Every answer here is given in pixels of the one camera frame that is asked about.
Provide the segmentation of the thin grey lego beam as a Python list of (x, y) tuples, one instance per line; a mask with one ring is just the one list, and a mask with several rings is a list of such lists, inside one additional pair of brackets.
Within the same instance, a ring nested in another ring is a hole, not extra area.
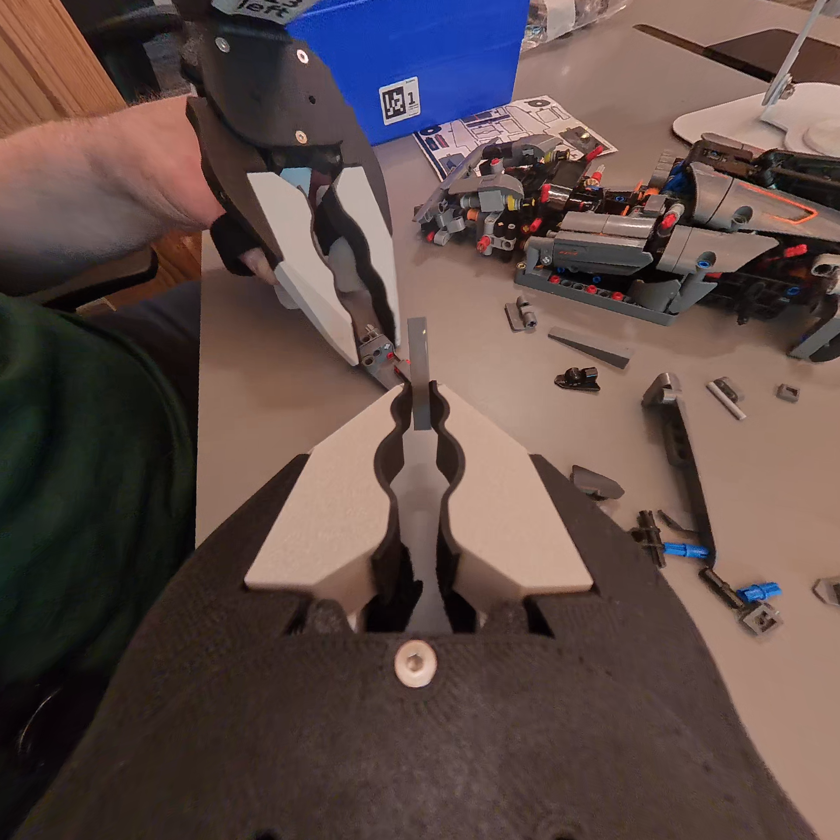
[(407, 337), (413, 391), (413, 427), (417, 432), (429, 431), (432, 429), (432, 424), (427, 319), (425, 317), (408, 319)]

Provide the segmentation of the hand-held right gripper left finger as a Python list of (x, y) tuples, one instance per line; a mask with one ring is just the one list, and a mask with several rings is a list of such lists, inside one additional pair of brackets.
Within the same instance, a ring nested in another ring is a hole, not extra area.
[(391, 484), (404, 464), (412, 388), (403, 385), (309, 453), (245, 575), (251, 591), (335, 601), (368, 611), (372, 631), (402, 631), (414, 609), (413, 567)]

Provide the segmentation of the grey lego panel assembly red pins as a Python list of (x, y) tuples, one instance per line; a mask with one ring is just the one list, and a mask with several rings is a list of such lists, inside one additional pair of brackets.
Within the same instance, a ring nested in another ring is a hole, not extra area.
[(399, 357), (392, 341), (372, 324), (357, 340), (363, 370), (389, 391), (411, 381), (410, 362)]

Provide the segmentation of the person's green shirt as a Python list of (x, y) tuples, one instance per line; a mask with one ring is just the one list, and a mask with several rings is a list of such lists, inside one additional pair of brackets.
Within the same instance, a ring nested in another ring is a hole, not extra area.
[(110, 671), (190, 549), (195, 445), (116, 329), (2, 296), (2, 686)]

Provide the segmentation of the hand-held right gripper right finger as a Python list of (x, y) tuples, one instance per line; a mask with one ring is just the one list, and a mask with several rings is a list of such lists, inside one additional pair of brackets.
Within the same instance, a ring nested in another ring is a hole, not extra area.
[(429, 385), (436, 466), (447, 480), (437, 584), (450, 626), (531, 596), (588, 592), (593, 578), (525, 447), (446, 385)]

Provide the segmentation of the dark grey curved lego panel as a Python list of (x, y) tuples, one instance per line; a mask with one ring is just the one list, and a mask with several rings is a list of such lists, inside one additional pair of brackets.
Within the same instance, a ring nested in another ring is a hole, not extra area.
[(572, 466), (570, 481), (594, 501), (619, 500), (625, 495), (625, 489), (614, 479), (580, 465)]

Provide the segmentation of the white lego sticker sheet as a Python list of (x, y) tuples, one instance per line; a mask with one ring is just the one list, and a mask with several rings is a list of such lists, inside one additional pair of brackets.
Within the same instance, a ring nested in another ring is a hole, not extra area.
[(533, 134), (560, 139), (573, 160), (603, 147), (604, 154), (617, 147), (567, 112), (550, 97), (526, 98), (491, 108), (453, 122), (415, 132), (414, 139), (443, 181), (474, 149), (504, 144)]

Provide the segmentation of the clear plastic parts bag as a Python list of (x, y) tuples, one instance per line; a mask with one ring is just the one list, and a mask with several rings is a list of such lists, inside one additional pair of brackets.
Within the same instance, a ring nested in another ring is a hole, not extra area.
[(521, 49), (560, 39), (623, 11), (631, 1), (531, 1)]

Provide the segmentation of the white bar grey lego piece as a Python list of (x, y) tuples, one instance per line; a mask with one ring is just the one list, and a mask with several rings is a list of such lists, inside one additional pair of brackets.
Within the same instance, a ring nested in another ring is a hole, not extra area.
[(729, 377), (721, 376), (709, 381), (706, 388), (736, 420), (743, 422), (747, 419), (741, 408), (744, 393)]

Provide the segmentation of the grey square lego connector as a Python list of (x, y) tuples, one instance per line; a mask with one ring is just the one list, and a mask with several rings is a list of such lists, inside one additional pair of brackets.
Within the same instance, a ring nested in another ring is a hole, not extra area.
[(767, 602), (747, 603), (738, 612), (738, 621), (756, 637), (769, 635), (783, 624), (781, 613)]

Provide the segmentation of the black lego axle connector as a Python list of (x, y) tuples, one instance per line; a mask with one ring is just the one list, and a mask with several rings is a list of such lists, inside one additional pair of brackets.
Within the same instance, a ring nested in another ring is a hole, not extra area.
[(637, 545), (644, 550), (654, 566), (658, 569), (665, 567), (665, 544), (662, 540), (655, 515), (650, 510), (642, 510), (637, 514), (637, 525), (629, 531)]

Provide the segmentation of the long grey lego wedge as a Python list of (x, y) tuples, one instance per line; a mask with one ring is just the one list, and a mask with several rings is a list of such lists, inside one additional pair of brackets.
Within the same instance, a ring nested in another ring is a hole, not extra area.
[(558, 343), (618, 370), (626, 369), (635, 353), (635, 350), (614, 341), (569, 329), (552, 328), (549, 330), (548, 336)]

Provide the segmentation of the white book stand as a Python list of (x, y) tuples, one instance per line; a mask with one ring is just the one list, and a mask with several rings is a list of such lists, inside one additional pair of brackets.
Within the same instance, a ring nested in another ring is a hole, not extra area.
[(839, 156), (839, 86), (821, 81), (794, 81), (792, 68), (806, 37), (827, 1), (815, 2), (767, 91), (684, 114), (674, 134), (687, 143), (709, 134), (762, 151)]

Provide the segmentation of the black lego pin connector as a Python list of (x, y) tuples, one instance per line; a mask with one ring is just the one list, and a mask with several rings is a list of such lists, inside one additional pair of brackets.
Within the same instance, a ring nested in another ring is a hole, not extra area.
[(720, 598), (728, 608), (738, 612), (746, 606), (746, 602), (741, 596), (713, 568), (708, 566), (701, 567), (698, 571), (698, 576), (707, 588)]

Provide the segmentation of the grey black lego car model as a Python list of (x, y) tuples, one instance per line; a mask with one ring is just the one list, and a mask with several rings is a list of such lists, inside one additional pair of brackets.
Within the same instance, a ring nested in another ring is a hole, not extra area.
[(514, 280), (661, 326), (699, 303), (738, 324), (815, 318), (790, 357), (838, 358), (839, 161), (706, 133), (628, 189), (606, 187), (587, 131), (496, 139), (458, 154), (413, 220), (427, 242), (472, 237)]

